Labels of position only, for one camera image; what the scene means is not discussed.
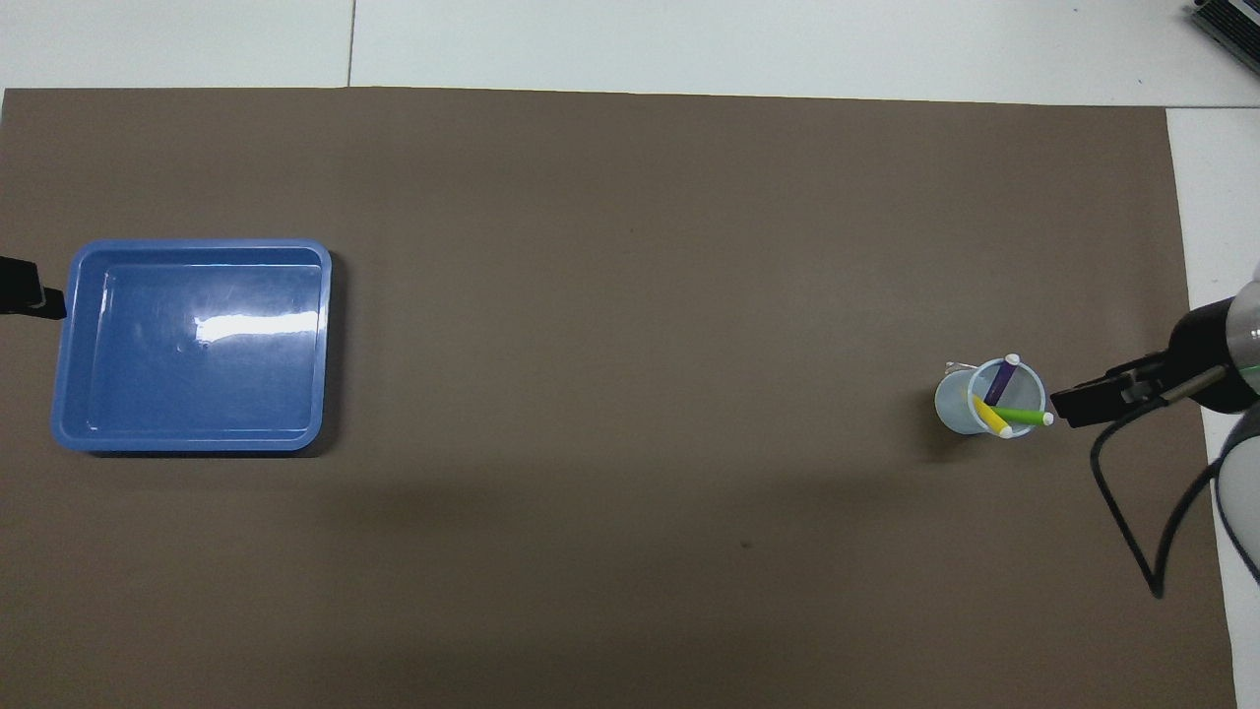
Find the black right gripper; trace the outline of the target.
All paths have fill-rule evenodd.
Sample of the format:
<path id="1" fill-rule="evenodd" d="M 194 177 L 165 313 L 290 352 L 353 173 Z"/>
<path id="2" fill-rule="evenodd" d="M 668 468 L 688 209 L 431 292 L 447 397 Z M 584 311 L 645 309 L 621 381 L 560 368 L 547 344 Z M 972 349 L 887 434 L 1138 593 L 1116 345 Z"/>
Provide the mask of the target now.
<path id="1" fill-rule="evenodd" d="M 1053 390 L 1055 414 L 1074 429 L 1113 423 L 1148 411 L 1166 387 L 1179 387 L 1213 366 L 1223 377 L 1189 395 L 1198 406 L 1221 414 L 1240 414 L 1257 403 L 1257 390 L 1244 377 L 1239 356 L 1228 349 L 1228 314 L 1234 297 L 1217 300 L 1184 314 L 1176 324 L 1166 356 L 1138 356 L 1067 389 Z"/>

